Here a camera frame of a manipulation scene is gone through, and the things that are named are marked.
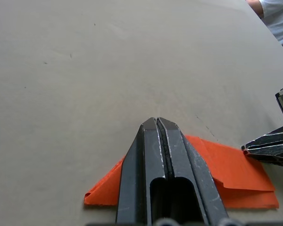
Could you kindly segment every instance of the orange folded paper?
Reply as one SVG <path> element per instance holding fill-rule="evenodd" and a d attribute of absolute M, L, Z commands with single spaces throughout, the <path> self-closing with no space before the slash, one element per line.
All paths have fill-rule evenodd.
<path fill-rule="evenodd" d="M 260 162 L 229 146 L 186 138 L 206 161 L 226 208 L 279 208 L 275 188 Z M 86 193 L 85 205 L 117 205 L 123 160 Z"/>

